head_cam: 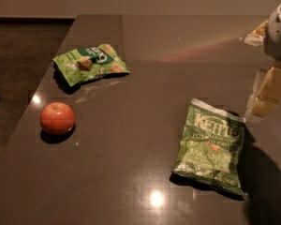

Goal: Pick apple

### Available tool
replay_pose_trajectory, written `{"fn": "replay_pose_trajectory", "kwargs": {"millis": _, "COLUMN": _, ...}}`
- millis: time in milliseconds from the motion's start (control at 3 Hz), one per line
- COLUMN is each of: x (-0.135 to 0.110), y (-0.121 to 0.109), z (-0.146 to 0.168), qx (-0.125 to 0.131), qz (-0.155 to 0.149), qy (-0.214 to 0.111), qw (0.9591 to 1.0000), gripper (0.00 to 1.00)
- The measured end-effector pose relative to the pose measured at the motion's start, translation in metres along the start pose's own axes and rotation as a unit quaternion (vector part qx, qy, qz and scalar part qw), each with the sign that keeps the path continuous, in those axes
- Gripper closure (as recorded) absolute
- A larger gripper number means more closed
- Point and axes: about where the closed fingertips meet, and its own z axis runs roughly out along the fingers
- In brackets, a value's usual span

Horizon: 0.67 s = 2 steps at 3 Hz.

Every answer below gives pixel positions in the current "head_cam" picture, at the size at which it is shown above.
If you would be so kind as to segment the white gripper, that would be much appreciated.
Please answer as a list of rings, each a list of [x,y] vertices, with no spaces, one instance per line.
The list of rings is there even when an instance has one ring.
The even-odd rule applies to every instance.
[[[276,60],[281,60],[281,4],[244,39],[250,46],[262,46]],[[249,96],[244,117],[257,123],[267,118],[281,102],[281,61],[268,69],[261,68],[255,77],[252,94]]]

